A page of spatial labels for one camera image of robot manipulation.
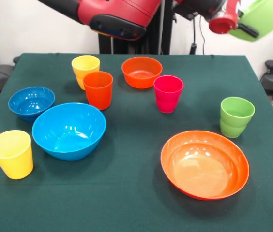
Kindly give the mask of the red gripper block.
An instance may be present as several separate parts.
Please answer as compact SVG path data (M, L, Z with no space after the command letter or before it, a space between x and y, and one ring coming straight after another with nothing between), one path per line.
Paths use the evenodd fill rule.
M259 32L251 26L238 24L240 0L226 0L221 9L209 20L210 31L216 34L227 34L238 27L253 38L259 36Z

